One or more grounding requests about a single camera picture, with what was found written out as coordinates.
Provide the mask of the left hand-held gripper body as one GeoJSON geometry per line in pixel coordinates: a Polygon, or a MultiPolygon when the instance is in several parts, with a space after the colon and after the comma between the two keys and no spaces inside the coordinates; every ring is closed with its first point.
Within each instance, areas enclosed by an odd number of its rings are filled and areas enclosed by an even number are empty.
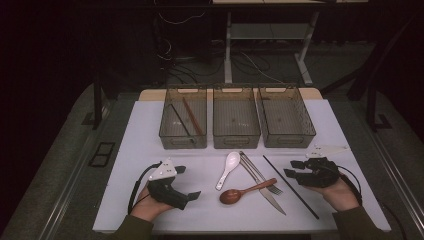
{"type": "Polygon", "coordinates": [[[159,167],[148,177],[150,195],[158,202],[184,210],[189,200],[187,195],[172,187],[177,172],[170,158],[159,164],[159,167]]]}

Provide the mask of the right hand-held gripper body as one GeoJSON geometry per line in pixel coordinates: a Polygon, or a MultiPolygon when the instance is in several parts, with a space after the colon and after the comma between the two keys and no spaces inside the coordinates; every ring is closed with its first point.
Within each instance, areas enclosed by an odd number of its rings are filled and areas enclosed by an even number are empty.
{"type": "Polygon", "coordinates": [[[330,155],[349,150],[347,145],[318,145],[315,144],[310,153],[306,154],[305,168],[300,169],[295,179],[299,185],[325,188],[333,185],[340,176],[335,162],[330,161],[330,155]]]}

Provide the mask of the metal fork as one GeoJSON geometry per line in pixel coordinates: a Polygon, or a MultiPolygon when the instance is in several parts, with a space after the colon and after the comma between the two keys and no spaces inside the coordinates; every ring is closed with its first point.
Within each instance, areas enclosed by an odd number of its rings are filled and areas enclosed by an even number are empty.
{"type": "MultiPolygon", "coordinates": [[[[241,160],[243,160],[252,170],[253,172],[260,177],[262,180],[265,180],[265,177],[263,174],[259,171],[259,169],[253,164],[253,162],[248,158],[248,156],[243,152],[239,151],[239,154],[241,156],[241,160]]],[[[270,190],[273,194],[280,195],[283,193],[281,189],[276,187],[275,185],[271,185],[267,187],[268,190],[270,190]]]]}

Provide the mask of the brown wooden spoon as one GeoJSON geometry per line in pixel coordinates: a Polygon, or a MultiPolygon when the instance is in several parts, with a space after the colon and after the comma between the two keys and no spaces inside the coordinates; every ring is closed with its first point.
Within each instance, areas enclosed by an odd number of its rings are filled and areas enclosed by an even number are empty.
{"type": "Polygon", "coordinates": [[[247,189],[229,189],[226,190],[225,192],[223,192],[220,197],[219,200],[221,203],[225,204],[225,205],[231,205],[231,204],[235,204],[237,203],[244,194],[254,191],[254,190],[261,190],[264,189],[268,186],[271,186],[273,184],[275,184],[277,182],[277,180],[275,178],[271,178],[268,179],[262,183],[256,184],[255,186],[252,186],[250,188],[247,189]]]}

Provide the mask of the metal knife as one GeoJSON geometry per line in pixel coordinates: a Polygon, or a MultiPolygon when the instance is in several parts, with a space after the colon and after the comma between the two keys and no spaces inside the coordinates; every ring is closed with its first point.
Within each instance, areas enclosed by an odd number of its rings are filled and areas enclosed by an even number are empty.
{"type": "MultiPolygon", "coordinates": [[[[251,175],[251,177],[254,179],[254,181],[257,184],[265,182],[266,181],[265,177],[257,169],[257,167],[253,164],[253,162],[247,157],[247,155],[242,151],[240,151],[239,154],[240,154],[241,165],[251,175]]],[[[274,197],[272,196],[272,192],[267,187],[260,189],[259,192],[277,211],[279,211],[280,213],[285,215],[285,211],[278,204],[278,202],[274,199],[274,197]]]]}

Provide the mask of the clear brown plastic bin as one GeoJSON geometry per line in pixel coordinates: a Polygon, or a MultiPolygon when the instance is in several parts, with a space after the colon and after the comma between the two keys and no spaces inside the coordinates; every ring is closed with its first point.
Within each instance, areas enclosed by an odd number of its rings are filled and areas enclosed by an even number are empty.
{"type": "Polygon", "coordinates": [[[159,137],[165,149],[207,147],[207,89],[204,86],[167,88],[159,137]]]}
{"type": "Polygon", "coordinates": [[[307,148],[316,136],[299,89],[290,84],[261,84],[257,110],[266,148],[307,148]]]}
{"type": "Polygon", "coordinates": [[[255,149],[261,136],[254,91],[251,87],[213,90],[215,149],[255,149]]]}

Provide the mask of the white ceramic spoon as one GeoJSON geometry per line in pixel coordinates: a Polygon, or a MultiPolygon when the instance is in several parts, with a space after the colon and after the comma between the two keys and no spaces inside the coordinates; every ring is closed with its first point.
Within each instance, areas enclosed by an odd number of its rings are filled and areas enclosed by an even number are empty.
{"type": "Polygon", "coordinates": [[[227,176],[239,165],[239,163],[240,154],[238,152],[231,152],[227,155],[223,173],[215,187],[216,190],[220,191],[222,189],[227,176]]]}

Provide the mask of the person's left hand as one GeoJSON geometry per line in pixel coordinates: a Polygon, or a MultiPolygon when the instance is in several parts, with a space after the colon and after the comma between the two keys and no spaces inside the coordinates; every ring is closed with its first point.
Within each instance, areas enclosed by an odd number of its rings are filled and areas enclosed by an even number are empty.
{"type": "Polygon", "coordinates": [[[151,197],[147,187],[144,187],[133,206],[130,215],[139,219],[153,222],[162,213],[171,210],[172,206],[156,201],[151,197]]]}

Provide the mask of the person's right hand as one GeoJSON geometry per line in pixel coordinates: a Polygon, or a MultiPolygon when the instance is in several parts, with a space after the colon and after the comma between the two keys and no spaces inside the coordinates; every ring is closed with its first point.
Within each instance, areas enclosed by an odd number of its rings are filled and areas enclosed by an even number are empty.
{"type": "Polygon", "coordinates": [[[351,188],[342,180],[338,179],[333,185],[325,188],[309,187],[309,190],[322,195],[336,211],[347,211],[360,206],[351,188]]]}

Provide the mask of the white table cover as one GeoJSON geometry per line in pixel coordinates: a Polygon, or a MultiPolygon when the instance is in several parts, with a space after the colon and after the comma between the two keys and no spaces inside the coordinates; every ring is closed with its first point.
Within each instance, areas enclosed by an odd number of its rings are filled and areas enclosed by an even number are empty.
{"type": "Polygon", "coordinates": [[[275,178],[283,193],[276,200],[285,211],[277,211],[259,192],[251,191],[234,205],[223,205],[215,186],[224,170],[226,149],[166,150],[159,138],[163,104],[160,101],[138,101],[133,107],[114,167],[94,222],[96,232],[112,233],[123,221],[128,202],[137,181],[145,181],[145,169],[168,158],[186,167],[177,175],[173,187],[182,192],[198,192],[199,198],[184,210],[174,209],[159,216],[154,223],[157,234],[271,234],[324,233],[336,229],[333,209],[317,193],[298,185],[285,176],[293,160],[303,160],[310,148],[279,149],[259,145],[246,150],[248,158],[267,178],[275,178]],[[308,211],[284,181],[262,157],[265,155],[293,188],[318,214],[308,211]]]}

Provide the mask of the black metal stand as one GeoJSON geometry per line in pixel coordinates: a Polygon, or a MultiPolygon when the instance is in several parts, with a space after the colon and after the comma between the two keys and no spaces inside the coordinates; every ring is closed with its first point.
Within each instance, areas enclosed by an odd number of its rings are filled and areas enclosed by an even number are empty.
{"type": "Polygon", "coordinates": [[[373,81],[367,90],[366,122],[373,132],[379,129],[391,129],[392,126],[384,114],[376,113],[378,82],[373,81]]]}
{"type": "Polygon", "coordinates": [[[96,78],[93,81],[93,110],[87,113],[82,121],[82,125],[91,126],[97,130],[105,117],[109,101],[103,91],[101,80],[96,78]]]}

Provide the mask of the grey metal rail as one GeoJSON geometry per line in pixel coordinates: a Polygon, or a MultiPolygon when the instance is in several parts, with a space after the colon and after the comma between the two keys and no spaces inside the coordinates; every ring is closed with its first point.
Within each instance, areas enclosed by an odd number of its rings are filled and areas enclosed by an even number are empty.
{"type": "Polygon", "coordinates": [[[360,166],[391,222],[408,240],[424,240],[424,143],[393,110],[390,126],[372,130],[365,110],[353,107],[364,144],[357,146],[360,166]]]}
{"type": "Polygon", "coordinates": [[[43,208],[36,240],[104,240],[93,230],[109,170],[88,165],[105,137],[111,110],[103,111],[98,128],[86,125],[90,111],[75,110],[66,120],[46,162],[41,168],[42,189],[51,194],[50,205],[43,208]]]}

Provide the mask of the white metal desk frame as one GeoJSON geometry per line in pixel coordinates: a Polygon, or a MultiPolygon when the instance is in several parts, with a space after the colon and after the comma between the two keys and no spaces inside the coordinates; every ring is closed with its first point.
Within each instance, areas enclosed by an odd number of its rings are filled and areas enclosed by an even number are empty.
{"type": "Polygon", "coordinates": [[[263,10],[270,8],[276,10],[282,7],[309,8],[312,13],[307,22],[303,23],[234,23],[232,14],[234,10],[226,12],[226,36],[224,76],[225,82],[233,80],[231,43],[233,40],[301,40],[302,48],[294,54],[301,79],[306,86],[312,86],[313,81],[305,64],[305,57],[315,32],[320,13],[330,7],[344,7],[367,4],[369,0],[213,0],[214,7],[261,7],[263,10]]]}

